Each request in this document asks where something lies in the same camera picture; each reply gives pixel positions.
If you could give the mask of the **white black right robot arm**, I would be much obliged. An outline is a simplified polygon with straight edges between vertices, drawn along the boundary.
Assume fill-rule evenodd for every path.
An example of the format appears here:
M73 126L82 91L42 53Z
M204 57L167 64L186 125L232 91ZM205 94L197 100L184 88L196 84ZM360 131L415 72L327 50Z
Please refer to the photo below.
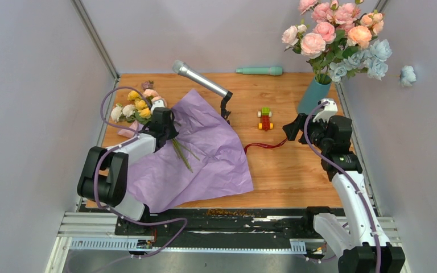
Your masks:
M351 151L352 121L333 115L321 121L316 115L298 114L283 127L288 140L307 144L321 158L321 166L338 193L347 227L326 207L307 208L302 222L305 235L321 235L338 258L339 272L401 272L406 261L399 246L385 234L369 200L363 169Z

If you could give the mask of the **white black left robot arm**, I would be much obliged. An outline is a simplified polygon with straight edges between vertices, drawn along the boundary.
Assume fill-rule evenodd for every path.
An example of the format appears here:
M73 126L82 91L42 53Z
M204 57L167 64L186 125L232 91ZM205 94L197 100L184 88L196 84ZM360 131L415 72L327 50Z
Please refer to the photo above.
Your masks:
M129 226L136 234L147 234L152 222L144 215L148 207L127 191L128 170L131 164L157 152L178 136L174 121L171 109L158 107L151 121L129 140L108 148L92 147L77 184L77 194L130 221Z

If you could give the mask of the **dark red printed ribbon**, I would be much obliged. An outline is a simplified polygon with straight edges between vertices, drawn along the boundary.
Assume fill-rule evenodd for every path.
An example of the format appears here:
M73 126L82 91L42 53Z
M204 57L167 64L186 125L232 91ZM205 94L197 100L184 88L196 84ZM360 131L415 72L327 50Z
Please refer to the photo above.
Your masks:
M250 144L247 144L244 147L244 153L247 153L248 149L251 148L251 147L260 147L260 148L265 148L265 149L274 149L274 148L278 148L278 147L283 146L286 142L288 142L287 138L285 138L284 140L282 140L278 144L250 143Z

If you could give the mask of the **pale pink flower stem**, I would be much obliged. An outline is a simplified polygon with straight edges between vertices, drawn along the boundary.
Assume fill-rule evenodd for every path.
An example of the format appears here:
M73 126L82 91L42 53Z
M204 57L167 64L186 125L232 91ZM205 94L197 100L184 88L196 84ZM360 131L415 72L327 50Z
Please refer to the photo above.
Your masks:
M320 34L307 32L305 24L292 25L283 32L281 42L286 46L285 51L291 49L296 54L309 58L308 63L316 74L316 79L320 78L326 48L326 42Z

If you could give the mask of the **peach orange flower stem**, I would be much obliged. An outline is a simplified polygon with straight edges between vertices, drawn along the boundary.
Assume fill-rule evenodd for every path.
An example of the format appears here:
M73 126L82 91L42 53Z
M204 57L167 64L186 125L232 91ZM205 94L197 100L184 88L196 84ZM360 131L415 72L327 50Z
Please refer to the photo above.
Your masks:
M347 31L347 46L358 46L363 50L368 48L370 42L378 36L384 28L384 15L376 10L365 14Z

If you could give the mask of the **purple pink wrapping paper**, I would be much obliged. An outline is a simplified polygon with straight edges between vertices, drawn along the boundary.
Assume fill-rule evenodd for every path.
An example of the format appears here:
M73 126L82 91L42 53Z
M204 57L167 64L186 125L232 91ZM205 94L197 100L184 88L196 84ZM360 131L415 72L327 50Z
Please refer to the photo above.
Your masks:
M168 141L133 162L127 193L152 213L186 202L240 195L253 190L247 157L237 133L194 89L173 107L177 141L190 168Z

